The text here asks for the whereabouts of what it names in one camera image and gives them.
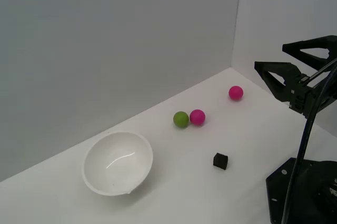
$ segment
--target white wall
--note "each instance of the white wall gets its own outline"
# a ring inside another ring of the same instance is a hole
[[[237,0],[0,0],[0,6],[0,180],[231,61]]]
[[[337,35],[337,0],[240,0],[232,66],[268,90],[254,61],[291,62],[310,75],[315,70],[282,52],[285,43]],[[315,50],[327,57],[325,50]],[[337,103],[321,111],[316,123],[337,136]]]

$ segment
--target pink ball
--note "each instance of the pink ball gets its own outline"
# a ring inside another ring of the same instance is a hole
[[[232,86],[228,94],[232,100],[240,100],[243,96],[243,89],[240,86]]]
[[[205,113],[199,109],[193,110],[190,114],[190,121],[196,126],[201,126],[205,122],[205,119]]]

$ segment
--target green ball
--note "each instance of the green ball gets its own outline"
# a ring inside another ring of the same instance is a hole
[[[189,124],[189,116],[185,112],[176,112],[173,116],[173,122],[177,127],[186,128]]]

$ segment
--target white tabletop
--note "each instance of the white tabletop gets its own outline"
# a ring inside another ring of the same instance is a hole
[[[240,85],[243,100],[228,99]],[[203,127],[177,129],[179,110],[206,113]],[[266,177],[300,143],[305,119],[273,96],[227,69],[212,78],[0,183],[0,222],[50,223],[270,223]],[[90,146],[117,130],[150,142],[154,161],[144,183],[130,195],[106,197],[82,181]],[[313,128],[306,158],[337,160],[337,139]],[[228,155],[227,170],[213,157]]]

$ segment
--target black block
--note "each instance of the black block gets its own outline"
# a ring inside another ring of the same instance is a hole
[[[227,168],[227,164],[228,164],[228,156],[216,153],[216,155],[213,158],[213,165],[225,170]]]

